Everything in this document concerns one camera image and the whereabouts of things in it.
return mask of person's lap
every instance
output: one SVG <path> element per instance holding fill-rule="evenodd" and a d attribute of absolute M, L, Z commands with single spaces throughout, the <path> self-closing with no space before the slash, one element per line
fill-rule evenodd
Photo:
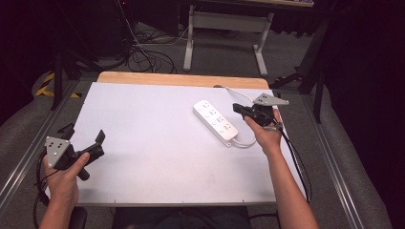
<path fill-rule="evenodd" d="M 244 206 L 117 208 L 114 229 L 251 229 Z"/>

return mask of person's left hand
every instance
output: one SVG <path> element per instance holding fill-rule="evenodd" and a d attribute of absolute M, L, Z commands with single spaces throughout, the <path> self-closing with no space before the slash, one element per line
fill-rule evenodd
<path fill-rule="evenodd" d="M 50 204 L 56 204 L 58 207 L 67 208 L 69 211 L 72 211 L 75 208 L 78 201 L 76 176 L 86 165 L 89 158 L 89 153 L 85 153 L 68 170 L 59 171 L 47 178 L 51 191 Z M 44 157 L 43 162 L 46 176 L 55 172 L 55 169 L 48 168 L 48 156 Z"/>

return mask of hazard stripe tape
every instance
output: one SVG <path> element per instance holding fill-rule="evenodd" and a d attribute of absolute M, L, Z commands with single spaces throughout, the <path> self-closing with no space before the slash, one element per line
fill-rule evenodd
<path fill-rule="evenodd" d="M 47 87 L 50 85 L 51 81 L 54 78 L 54 73 L 50 73 L 44 80 L 44 82 L 41 84 L 41 86 L 39 87 L 38 91 L 36 91 L 35 95 L 39 96 L 39 95 L 44 95 L 44 96 L 49 96 L 49 97 L 53 97 L 54 96 L 54 92 L 48 92 L 47 91 Z M 71 95 L 71 98 L 81 98 L 82 94 L 78 94 L 78 93 L 73 93 Z"/>

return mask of power strip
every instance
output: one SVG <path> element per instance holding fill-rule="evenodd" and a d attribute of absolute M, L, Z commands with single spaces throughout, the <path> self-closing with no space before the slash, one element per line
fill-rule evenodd
<path fill-rule="evenodd" d="M 193 113 L 225 146 L 232 145 L 238 130 L 208 101 L 194 104 Z"/>

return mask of silver metal bracket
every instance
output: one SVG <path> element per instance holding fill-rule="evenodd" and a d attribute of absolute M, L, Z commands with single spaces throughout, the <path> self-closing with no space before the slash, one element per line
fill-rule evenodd
<path fill-rule="evenodd" d="M 49 168 L 54 167 L 70 145 L 71 142 L 69 140 L 47 136 L 45 146 L 47 147 Z"/>
<path fill-rule="evenodd" d="M 269 94 L 261 94 L 253 101 L 253 103 L 261 106 L 280 106 L 289 104 L 288 100 L 274 97 Z"/>

